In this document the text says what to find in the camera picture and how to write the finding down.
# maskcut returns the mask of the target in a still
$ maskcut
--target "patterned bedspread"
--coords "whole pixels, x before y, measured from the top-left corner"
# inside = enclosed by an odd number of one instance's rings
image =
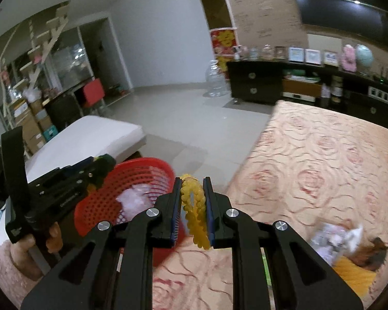
[[[362,223],[364,241],[388,245],[388,130],[280,101],[226,195],[254,220],[285,220],[306,240],[320,217]],[[387,283],[388,255],[365,308]],[[155,310],[228,310],[232,300],[230,249],[199,250],[188,238],[154,273]]]

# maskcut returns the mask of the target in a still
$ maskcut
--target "framed photo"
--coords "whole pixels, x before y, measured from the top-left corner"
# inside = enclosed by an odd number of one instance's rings
[[[309,64],[322,64],[321,51],[306,49],[306,63]]]
[[[333,51],[324,52],[324,64],[339,66],[338,53]]]
[[[304,62],[304,49],[289,48],[289,61]]]
[[[286,47],[276,46],[274,49],[274,58],[276,59],[286,59],[287,51]]]

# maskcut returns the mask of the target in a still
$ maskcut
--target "silver screw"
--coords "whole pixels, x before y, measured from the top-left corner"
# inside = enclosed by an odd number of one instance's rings
[[[226,211],[226,215],[228,215],[230,218],[235,218],[239,215],[239,212],[236,209],[228,209]]]
[[[146,211],[146,215],[147,216],[157,216],[159,214],[160,214],[160,211],[158,209],[156,209],[156,208],[148,209]]]
[[[109,221],[101,221],[98,224],[98,230],[100,231],[106,231],[110,227],[111,227],[111,224],[109,223]]]
[[[279,231],[285,231],[288,229],[288,224],[286,224],[284,221],[278,221],[274,226],[279,230]]]

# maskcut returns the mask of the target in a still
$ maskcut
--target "red laundry basket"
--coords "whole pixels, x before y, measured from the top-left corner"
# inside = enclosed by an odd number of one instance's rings
[[[75,227],[81,236],[85,236],[101,221],[107,220],[113,225],[126,222],[121,203],[116,198],[135,184],[149,184],[148,196],[154,204],[156,199],[173,190],[174,171],[171,166],[156,158],[142,157],[118,164],[105,178],[103,186],[77,204],[75,208]],[[178,241],[185,237],[180,224]],[[153,264],[158,266],[173,250],[154,248]]]

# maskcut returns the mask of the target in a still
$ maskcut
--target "pink figurine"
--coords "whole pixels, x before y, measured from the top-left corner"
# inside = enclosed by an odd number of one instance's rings
[[[356,54],[352,45],[345,45],[342,53],[342,67],[346,71],[356,72]]]

